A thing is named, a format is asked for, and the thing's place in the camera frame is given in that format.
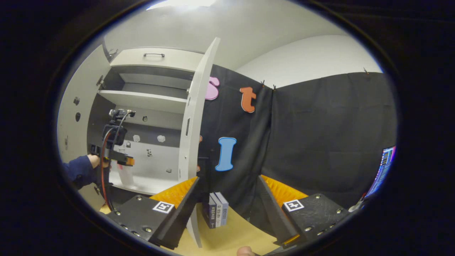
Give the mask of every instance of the white cup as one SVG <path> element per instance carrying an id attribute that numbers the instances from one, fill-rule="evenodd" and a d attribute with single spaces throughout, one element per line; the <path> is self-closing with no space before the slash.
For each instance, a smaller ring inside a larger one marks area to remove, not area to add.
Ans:
<path id="1" fill-rule="evenodd" d="M 117 164 L 117 170 L 120 175 L 120 180 L 125 186 L 132 186 L 134 184 L 133 171 L 131 166 L 124 166 Z"/>

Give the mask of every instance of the ceiling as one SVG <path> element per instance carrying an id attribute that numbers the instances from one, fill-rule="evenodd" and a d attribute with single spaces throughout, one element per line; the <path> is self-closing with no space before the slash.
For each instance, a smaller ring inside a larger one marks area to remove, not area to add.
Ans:
<path id="1" fill-rule="evenodd" d="M 214 63 L 236 70 L 277 47 L 342 29 L 286 0 L 216 0 L 210 7 L 140 11 L 105 36 L 108 49 L 172 47 L 205 52 L 221 39 Z"/>

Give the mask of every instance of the hole in cabinet wall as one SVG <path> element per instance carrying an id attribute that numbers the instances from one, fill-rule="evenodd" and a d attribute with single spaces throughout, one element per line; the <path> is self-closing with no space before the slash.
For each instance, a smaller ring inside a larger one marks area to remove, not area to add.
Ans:
<path id="1" fill-rule="evenodd" d="M 77 106 L 77 105 L 79 105 L 80 100 L 81 100 L 81 98 L 75 97 L 73 103 Z"/>
<path id="2" fill-rule="evenodd" d="M 187 136 L 187 137 L 188 137 L 188 130 L 190 129 L 190 119 L 191 118 L 188 118 L 188 120 L 187 120 L 187 131 L 185 132 L 185 136 Z"/>

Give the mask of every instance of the monitor screen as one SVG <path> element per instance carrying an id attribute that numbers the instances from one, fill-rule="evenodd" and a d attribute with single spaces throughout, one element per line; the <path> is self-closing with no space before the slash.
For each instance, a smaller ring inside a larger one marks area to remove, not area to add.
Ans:
<path id="1" fill-rule="evenodd" d="M 387 173 L 389 172 L 390 166 L 392 165 L 394 155 L 395 147 L 386 148 L 382 151 L 382 159 L 381 164 L 379 165 L 378 174 L 376 175 L 376 178 L 374 179 L 371 188 L 368 190 L 364 198 L 367 198 L 372 194 L 376 193 L 376 191 L 378 191 L 378 189 L 381 187 Z"/>

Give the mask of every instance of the blue sleeve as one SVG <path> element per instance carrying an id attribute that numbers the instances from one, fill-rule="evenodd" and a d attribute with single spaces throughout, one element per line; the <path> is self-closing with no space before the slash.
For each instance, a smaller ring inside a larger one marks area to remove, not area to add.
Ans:
<path id="1" fill-rule="evenodd" d="M 63 163 L 63 168 L 70 180 L 78 187 L 88 185 L 96 180 L 95 170 L 86 155 L 80 156 L 69 163 Z"/>

